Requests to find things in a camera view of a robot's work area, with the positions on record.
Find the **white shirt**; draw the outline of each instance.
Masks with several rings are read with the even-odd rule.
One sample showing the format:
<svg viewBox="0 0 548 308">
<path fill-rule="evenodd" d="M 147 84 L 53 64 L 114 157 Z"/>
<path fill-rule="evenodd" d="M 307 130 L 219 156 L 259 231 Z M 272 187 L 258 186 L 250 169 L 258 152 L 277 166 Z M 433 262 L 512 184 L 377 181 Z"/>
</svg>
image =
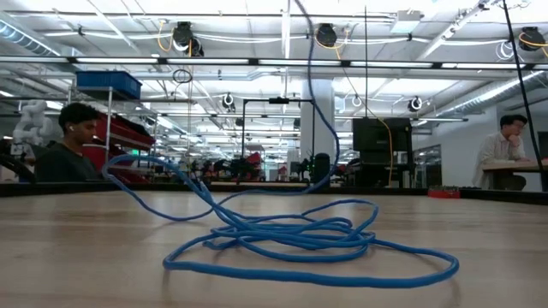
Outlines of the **white shirt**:
<svg viewBox="0 0 548 308">
<path fill-rule="evenodd" d="M 483 165 L 488 163 L 514 163 L 520 158 L 525 158 L 523 140 L 521 137 L 519 146 L 513 146 L 501 133 L 492 133 L 485 138 L 479 148 L 476 161 L 476 170 L 472 183 L 476 187 L 492 189 L 491 173 L 483 172 Z"/>
</svg>

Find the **table surface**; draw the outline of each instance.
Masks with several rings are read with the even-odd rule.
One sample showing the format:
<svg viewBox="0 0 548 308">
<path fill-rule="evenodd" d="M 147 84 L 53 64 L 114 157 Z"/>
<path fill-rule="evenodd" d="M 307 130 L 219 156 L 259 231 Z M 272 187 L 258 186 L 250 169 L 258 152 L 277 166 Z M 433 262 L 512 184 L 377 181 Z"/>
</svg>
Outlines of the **table surface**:
<svg viewBox="0 0 548 308">
<path fill-rule="evenodd" d="M 187 192 L 140 195 L 155 208 L 179 216 L 206 208 Z M 249 196 L 227 206 L 248 215 L 270 215 L 298 213 L 340 198 Z M 546 307 L 548 207 L 407 196 L 368 199 L 380 205 L 370 227 L 378 238 L 453 254 L 461 262 L 457 275 L 429 287 L 389 290 L 166 272 L 163 258 L 181 243 L 222 225 L 216 216 L 167 222 L 142 210 L 123 192 L 0 198 L 0 306 Z M 316 216 L 361 222 L 369 215 L 365 206 L 343 205 Z M 383 277 L 424 275 L 447 265 L 376 247 L 363 258 L 329 266 L 285 263 L 242 249 L 214 252 L 203 246 L 183 257 L 238 267 Z"/>
<path fill-rule="evenodd" d="M 548 169 L 548 160 L 542 161 L 542 165 L 545 170 Z M 484 171 L 496 171 L 496 170 L 515 170 L 515 171 L 538 171 L 539 165 L 537 162 L 515 162 L 515 163 L 488 163 L 485 164 L 482 169 Z"/>
</svg>

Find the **young man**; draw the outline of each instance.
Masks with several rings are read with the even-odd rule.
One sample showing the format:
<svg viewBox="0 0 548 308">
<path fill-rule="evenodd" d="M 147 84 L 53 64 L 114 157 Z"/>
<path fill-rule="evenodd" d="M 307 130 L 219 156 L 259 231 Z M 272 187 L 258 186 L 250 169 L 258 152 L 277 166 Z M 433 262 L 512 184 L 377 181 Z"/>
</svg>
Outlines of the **young man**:
<svg viewBox="0 0 548 308">
<path fill-rule="evenodd" d="M 98 112 L 84 104 L 73 103 L 61 110 L 59 125 L 63 142 L 54 144 L 36 161 L 38 182 L 83 182 L 98 180 L 92 161 L 82 156 L 84 144 L 92 142 Z"/>
<path fill-rule="evenodd" d="M 521 130 L 527 124 L 523 115 L 505 115 L 500 119 L 500 132 L 487 136 L 478 153 L 474 185 L 483 189 L 520 191 L 525 187 L 523 176 L 511 172 L 484 173 L 483 165 L 488 163 L 529 162 L 525 158 Z"/>
</svg>

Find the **dark shirt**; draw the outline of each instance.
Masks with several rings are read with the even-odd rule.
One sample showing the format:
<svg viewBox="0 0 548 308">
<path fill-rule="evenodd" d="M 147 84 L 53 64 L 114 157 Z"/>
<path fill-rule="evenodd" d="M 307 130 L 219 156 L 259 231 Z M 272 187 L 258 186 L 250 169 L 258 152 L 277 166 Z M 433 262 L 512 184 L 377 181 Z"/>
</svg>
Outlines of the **dark shirt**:
<svg viewBox="0 0 548 308">
<path fill-rule="evenodd" d="M 99 180 L 95 166 L 87 157 L 71 151 L 64 144 L 53 145 L 38 157 L 34 167 L 38 182 L 83 182 Z"/>
</svg>

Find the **blue storage box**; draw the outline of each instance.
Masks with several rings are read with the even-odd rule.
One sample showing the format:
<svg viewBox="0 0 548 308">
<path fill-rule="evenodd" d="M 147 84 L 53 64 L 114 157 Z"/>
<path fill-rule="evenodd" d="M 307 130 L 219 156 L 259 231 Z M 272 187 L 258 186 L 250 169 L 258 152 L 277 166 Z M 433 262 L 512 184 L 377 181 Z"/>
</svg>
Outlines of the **blue storage box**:
<svg viewBox="0 0 548 308">
<path fill-rule="evenodd" d="M 112 87 L 115 100 L 140 99 L 141 83 L 123 71 L 76 72 L 76 86 L 92 98 L 109 99 L 108 88 Z"/>
</svg>

